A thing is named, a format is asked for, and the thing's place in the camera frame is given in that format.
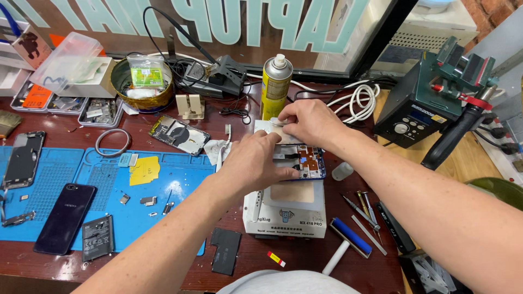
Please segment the blue silicone mat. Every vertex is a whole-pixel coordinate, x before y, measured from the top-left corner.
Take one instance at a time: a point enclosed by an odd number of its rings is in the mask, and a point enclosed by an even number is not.
[[[11,146],[0,146],[2,175],[5,174],[11,150]],[[0,227],[0,240],[36,241],[64,185],[73,182],[83,155],[83,149],[42,148],[33,184],[10,189],[5,201],[6,218],[32,210],[36,212],[35,218],[20,225]],[[22,195],[29,195],[29,198],[20,201]]]
[[[102,149],[104,153],[115,151]],[[147,184],[129,186],[129,168],[118,167],[120,157],[102,157],[94,148],[89,148],[85,151],[74,179],[74,183],[97,187],[84,222],[101,218],[105,213],[111,214],[116,252],[125,249],[164,217],[162,211],[171,190],[173,192],[169,202],[174,201],[174,206],[177,206],[201,184],[205,177],[215,171],[215,166],[211,165],[206,155],[191,156],[186,153],[134,150],[127,152],[137,153],[139,158],[157,156],[160,164],[158,178]],[[131,197],[126,205],[119,201],[124,193]],[[157,198],[155,205],[140,204],[140,198],[151,196]],[[150,217],[151,212],[158,214]],[[203,255],[204,248],[205,241],[197,255]],[[81,232],[76,236],[72,249],[82,250]]]

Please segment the display screen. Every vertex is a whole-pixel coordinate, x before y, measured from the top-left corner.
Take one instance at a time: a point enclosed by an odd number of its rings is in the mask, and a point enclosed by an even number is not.
[[[426,123],[427,125],[430,125],[433,122],[433,120],[429,116],[420,114],[417,111],[412,111],[410,116],[412,116],[413,118],[415,118],[421,122]]]

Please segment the white nozzle cap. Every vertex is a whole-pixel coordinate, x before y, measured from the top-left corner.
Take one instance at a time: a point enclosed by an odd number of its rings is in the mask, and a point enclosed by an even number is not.
[[[284,67],[287,63],[285,62],[285,55],[283,54],[276,54],[276,57],[274,58],[274,66],[275,67]]]

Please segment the hand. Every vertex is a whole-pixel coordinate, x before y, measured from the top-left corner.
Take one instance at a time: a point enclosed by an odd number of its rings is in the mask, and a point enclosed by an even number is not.
[[[263,190],[281,180],[297,179],[300,173],[292,167],[276,167],[272,163],[274,145],[280,135],[259,130],[232,143],[231,152],[218,171],[232,183],[240,184],[242,196]]]
[[[336,114],[318,99],[302,99],[285,106],[278,120],[287,119],[284,133],[293,135],[305,144],[328,149],[328,142],[346,130]]]

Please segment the left hand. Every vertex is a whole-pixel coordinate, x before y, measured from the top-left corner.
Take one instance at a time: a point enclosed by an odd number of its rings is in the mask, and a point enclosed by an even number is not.
[[[274,146],[281,141],[276,133],[259,130],[232,143],[231,152],[218,174],[231,184],[239,184],[242,196],[263,190],[281,180],[297,179],[300,173],[292,167],[276,167],[272,162]]]

